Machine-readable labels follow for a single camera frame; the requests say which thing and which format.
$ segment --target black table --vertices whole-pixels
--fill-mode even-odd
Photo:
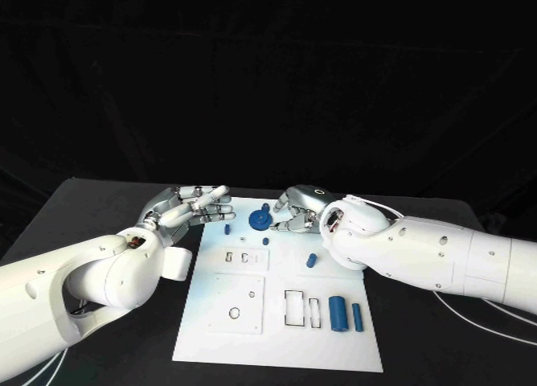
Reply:
[[[3,265],[135,224],[142,206],[168,185],[69,179],[3,258]],[[281,191],[239,189],[233,196],[276,199]],[[360,195],[408,216],[481,230],[470,206],[448,199]],[[197,255],[203,227],[178,246]],[[67,350],[52,385],[92,384],[537,384],[537,347],[487,333],[444,307],[434,294],[366,270],[364,285],[385,373],[173,362],[187,282],[161,280],[150,301]],[[537,340],[481,300],[445,296],[488,326]],[[4,385],[21,385],[34,368]]]

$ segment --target white foam board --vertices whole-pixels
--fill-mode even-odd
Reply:
[[[255,231],[248,219],[262,203],[272,208],[275,200],[233,198],[236,219],[204,226],[173,360],[382,372],[363,273],[336,263],[321,247],[318,235]],[[271,210],[271,216],[285,220],[289,213],[282,210],[275,214]],[[229,235],[225,235],[226,224],[232,228]],[[269,238],[266,246],[262,245],[263,237]],[[222,247],[266,249],[268,270],[265,264],[256,270],[239,266],[225,269]],[[318,259],[315,267],[304,269],[310,253],[317,253]],[[261,334],[214,332],[209,326],[220,274],[263,277]],[[304,291],[304,326],[285,326],[285,290]],[[330,329],[328,298],[334,295],[346,299],[347,332]],[[310,298],[320,300],[321,328],[311,328]],[[363,332],[354,329],[351,303],[361,307]]]

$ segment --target black backdrop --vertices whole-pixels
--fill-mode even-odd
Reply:
[[[167,6],[0,1],[0,245],[73,176],[462,199],[537,239],[537,19]]]

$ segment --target blue object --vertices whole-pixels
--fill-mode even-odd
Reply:
[[[271,207],[265,203],[262,209],[253,211],[249,215],[249,225],[256,231],[266,231],[272,224],[272,216],[269,214]]]
[[[341,296],[328,298],[330,328],[333,331],[347,331],[346,300]]]
[[[356,323],[356,331],[363,332],[363,322],[361,322],[361,309],[359,308],[359,304],[351,304],[353,308],[353,322]]]
[[[307,266],[310,268],[312,268],[312,266],[315,265],[317,263],[317,255],[314,253],[310,254],[310,258],[307,259]]]

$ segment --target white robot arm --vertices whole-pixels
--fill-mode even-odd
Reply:
[[[275,210],[285,205],[294,219],[272,229],[320,232],[346,268],[369,266],[419,288],[485,298],[537,315],[537,243],[403,217],[395,210],[390,220],[366,200],[349,195],[334,201],[305,185],[287,190]]]
[[[173,246],[190,225],[230,220],[227,187],[168,188],[135,227],[0,268],[0,382],[75,345],[150,299],[160,277],[184,281],[191,252]],[[102,305],[67,311],[62,288]]]

